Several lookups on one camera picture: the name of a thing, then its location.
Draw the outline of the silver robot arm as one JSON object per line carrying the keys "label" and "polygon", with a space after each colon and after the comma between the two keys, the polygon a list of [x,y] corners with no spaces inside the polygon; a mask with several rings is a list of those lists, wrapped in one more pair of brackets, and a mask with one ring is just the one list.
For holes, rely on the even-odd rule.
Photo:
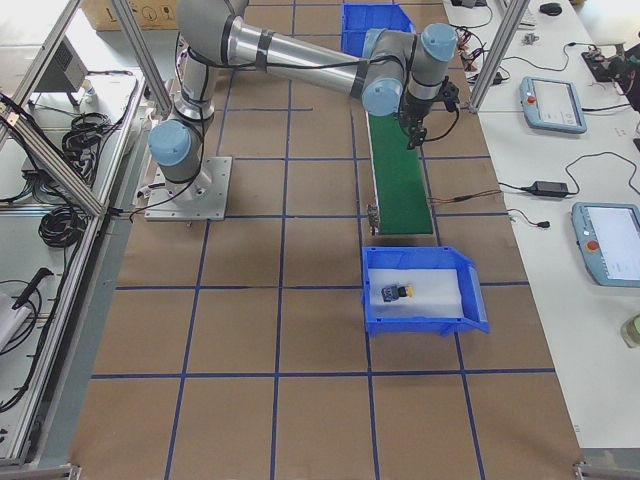
{"label": "silver robot arm", "polygon": [[253,68],[341,92],[373,116],[394,115],[414,149],[426,140],[424,118],[441,102],[457,108],[458,87],[447,75],[455,29],[443,23],[421,33],[371,28],[355,57],[248,24],[245,1],[181,1],[177,24],[188,46],[179,96],[168,120],[149,136],[164,177],[160,206],[170,219],[221,220],[228,183],[204,158],[204,137],[215,114],[213,90],[222,70]]}

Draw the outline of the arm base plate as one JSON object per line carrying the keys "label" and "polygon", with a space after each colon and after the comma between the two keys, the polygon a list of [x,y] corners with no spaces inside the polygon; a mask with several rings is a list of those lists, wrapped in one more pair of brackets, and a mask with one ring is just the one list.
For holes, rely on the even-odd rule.
{"label": "arm base plate", "polygon": [[153,189],[148,208],[143,211],[148,221],[199,221],[225,218],[227,195],[232,170],[231,156],[205,157],[199,175],[181,194],[186,183],[167,181],[165,168],[158,166],[156,181],[162,187]]}

